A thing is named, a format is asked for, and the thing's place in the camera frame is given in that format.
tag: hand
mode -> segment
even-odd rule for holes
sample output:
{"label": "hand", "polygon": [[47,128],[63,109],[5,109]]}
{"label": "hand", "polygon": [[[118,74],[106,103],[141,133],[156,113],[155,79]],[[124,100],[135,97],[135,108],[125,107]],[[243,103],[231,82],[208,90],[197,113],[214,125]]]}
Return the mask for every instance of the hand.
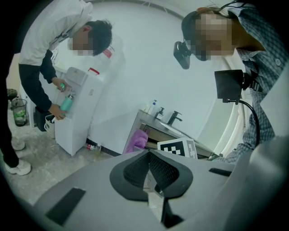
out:
{"label": "hand", "polygon": [[[66,91],[67,88],[70,88],[70,87],[71,87],[71,86],[70,86],[67,82],[65,82],[63,79],[59,79],[59,78],[57,78],[57,77],[53,77],[53,78],[52,78],[52,82],[53,82],[53,84],[54,84],[55,86],[57,86],[58,90],[60,90],[61,92]],[[61,84],[62,84],[62,83],[65,85],[64,90],[63,90],[62,87],[61,87]]]}
{"label": "hand", "polygon": [[65,113],[67,113],[67,111],[60,110],[59,105],[57,104],[51,104],[48,111],[53,114],[57,120],[63,120],[65,118]]}

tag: checkered shirt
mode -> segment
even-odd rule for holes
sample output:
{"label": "checkered shirt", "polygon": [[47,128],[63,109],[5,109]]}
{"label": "checkered shirt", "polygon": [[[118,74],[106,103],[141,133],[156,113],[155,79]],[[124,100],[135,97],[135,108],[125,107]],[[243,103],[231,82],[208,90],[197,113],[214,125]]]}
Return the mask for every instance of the checkered shirt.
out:
{"label": "checkered shirt", "polygon": [[[261,92],[250,89],[253,108],[260,123],[260,143],[271,140],[275,134],[272,126],[260,106],[260,102],[275,84],[282,73],[286,61],[289,59],[288,52],[284,49],[284,44],[274,27],[269,24],[255,8],[230,8],[229,14],[238,17],[244,29],[257,39],[264,47],[265,51],[247,51],[237,49],[244,65],[252,71],[258,72],[257,82],[262,87]],[[243,143],[238,144],[226,158],[219,157],[214,161],[236,164],[240,156],[246,152],[252,152],[256,144],[256,123],[253,115],[249,117],[249,126],[243,135]]]}

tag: black faucet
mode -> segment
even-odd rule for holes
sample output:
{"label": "black faucet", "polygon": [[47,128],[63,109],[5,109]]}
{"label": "black faucet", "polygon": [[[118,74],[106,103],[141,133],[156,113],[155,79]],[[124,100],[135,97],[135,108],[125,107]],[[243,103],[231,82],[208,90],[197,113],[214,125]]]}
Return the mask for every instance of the black faucet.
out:
{"label": "black faucet", "polygon": [[168,124],[168,125],[172,125],[173,122],[175,121],[175,119],[177,119],[177,120],[179,120],[179,121],[182,121],[182,119],[177,118],[177,115],[178,115],[178,114],[181,115],[181,113],[179,113],[179,112],[177,112],[177,111],[174,111],[173,114],[172,114],[172,116],[171,116],[171,118],[170,118],[170,120],[168,121],[167,124]]}

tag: white sneaker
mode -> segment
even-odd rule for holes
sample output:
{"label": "white sneaker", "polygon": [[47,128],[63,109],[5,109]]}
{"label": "white sneaker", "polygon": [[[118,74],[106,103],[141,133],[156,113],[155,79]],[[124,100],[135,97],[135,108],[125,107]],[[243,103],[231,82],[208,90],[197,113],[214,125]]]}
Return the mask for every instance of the white sneaker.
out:
{"label": "white sneaker", "polygon": [[12,137],[11,144],[15,151],[20,151],[25,148],[25,143],[16,137]]}
{"label": "white sneaker", "polygon": [[5,168],[9,173],[18,174],[20,176],[26,175],[31,171],[31,165],[28,162],[21,159],[19,159],[19,164],[15,168],[9,167],[6,163]]}

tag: white water dispenser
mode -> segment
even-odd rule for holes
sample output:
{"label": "white water dispenser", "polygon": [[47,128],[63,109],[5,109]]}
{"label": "white water dispenser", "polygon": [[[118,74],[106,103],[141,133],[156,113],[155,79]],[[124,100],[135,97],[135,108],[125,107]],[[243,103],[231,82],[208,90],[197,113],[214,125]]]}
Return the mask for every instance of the white water dispenser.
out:
{"label": "white water dispenser", "polygon": [[[74,102],[66,117],[55,121],[55,139],[72,156],[86,143],[90,122],[105,85],[101,79],[100,75],[74,67],[70,67],[65,75],[65,81],[73,89]],[[66,95],[66,92],[58,94],[58,105]]]}

